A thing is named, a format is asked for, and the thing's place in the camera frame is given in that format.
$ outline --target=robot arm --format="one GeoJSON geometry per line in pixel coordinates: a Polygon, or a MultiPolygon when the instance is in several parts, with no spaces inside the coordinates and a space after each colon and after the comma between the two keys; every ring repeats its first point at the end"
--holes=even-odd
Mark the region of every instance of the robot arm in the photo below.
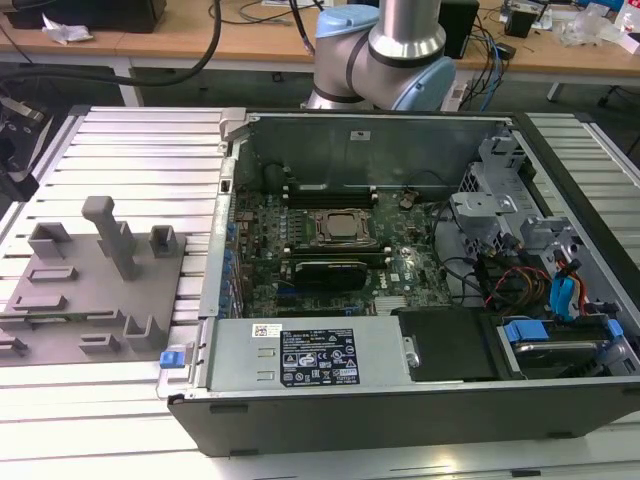
{"type": "Polygon", "coordinates": [[[307,108],[438,108],[455,78],[439,11],[439,0],[382,0],[322,12],[307,108]]]}

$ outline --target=slotted aluminum plate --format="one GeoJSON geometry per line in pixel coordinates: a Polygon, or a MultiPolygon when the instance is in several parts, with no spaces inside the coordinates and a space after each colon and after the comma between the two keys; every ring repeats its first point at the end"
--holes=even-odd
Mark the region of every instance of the slotted aluminum plate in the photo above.
{"type": "MultiPolygon", "coordinates": [[[[582,123],[571,114],[529,116],[620,244],[640,265],[638,170],[595,124],[582,123]]],[[[564,215],[548,179],[539,175],[534,181],[552,212],[564,215]]]]}

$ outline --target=desk leg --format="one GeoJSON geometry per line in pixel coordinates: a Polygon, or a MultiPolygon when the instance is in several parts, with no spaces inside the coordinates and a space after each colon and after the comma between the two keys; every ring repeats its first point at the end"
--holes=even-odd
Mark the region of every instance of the desk leg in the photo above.
{"type": "MultiPolygon", "coordinates": [[[[133,67],[131,61],[127,57],[118,57],[112,65],[116,75],[127,78],[134,78],[133,67]]],[[[120,93],[124,100],[125,107],[143,107],[142,95],[138,87],[128,87],[120,85],[120,93]]]]}
{"type": "Polygon", "coordinates": [[[469,87],[469,83],[473,82],[475,76],[473,70],[458,70],[456,72],[456,78],[453,81],[453,85],[447,92],[447,95],[442,101],[442,107],[440,110],[443,112],[457,112],[460,108],[460,103],[464,98],[464,94],[469,87]]]}
{"type": "Polygon", "coordinates": [[[549,90],[549,93],[547,93],[547,100],[549,100],[550,102],[557,101],[558,97],[562,93],[563,88],[564,88],[564,83],[558,83],[558,82],[554,83],[551,86],[551,90],[549,90]]]}

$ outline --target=wooden desk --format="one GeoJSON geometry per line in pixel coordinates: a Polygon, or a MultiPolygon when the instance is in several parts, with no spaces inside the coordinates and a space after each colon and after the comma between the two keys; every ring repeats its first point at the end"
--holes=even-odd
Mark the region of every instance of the wooden desk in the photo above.
{"type": "MultiPolygon", "coordinates": [[[[236,10],[246,1],[224,0],[223,18],[240,20],[236,10]]],[[[481,0],[480,17],[499,4],[500,0],[481,0]]],[[[41,32],[14,30],[6,18],[0,21],[36,63],[103,65],[119,75],[132,76],[135,67],[191,67],[211,39],[209,5],[210,0],[168,0],[165,17],[153,34],[96,32],[96,40],[69,46],[55,44],[41,32]]],[[[255,16],[279,11],[261,6],[248,9],[255,16]]],[[[315,34],[317,15],[315,9],[302,12],[310,38],[315,34]]],[[[517,48],[505,77],[508,80],[640,86],[640,56],[630,55],[618,45],[604,42],[600,47],[567,48],[551,32],[532,32],[520,39],[505,37],[503,25],[490,18],[483,24],[498,41],[517,48]]],[[[485,58],[480,42],[472,40],[465,57],[456,62],[458,81],[467,81],[482,70],[485,58]]],[[[0,60],[20,61],[1,35],[0,60]]],[[[224,24],[218,51],[207,68],[311,72],[313,58],[303,48],[294,26],[224,24]]],[[[121,87],[121,91],[127,106],[142,104],[137,89],[121,87]]]]}

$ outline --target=warning label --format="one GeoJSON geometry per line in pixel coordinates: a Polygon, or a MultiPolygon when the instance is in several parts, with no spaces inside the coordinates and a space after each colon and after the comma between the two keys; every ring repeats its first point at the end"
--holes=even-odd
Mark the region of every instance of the warning label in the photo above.
{"type": "Polygon", "coordinates": [[[285,387],[360,383],[353,330],[280,332],[280,382],[285,387]]]}

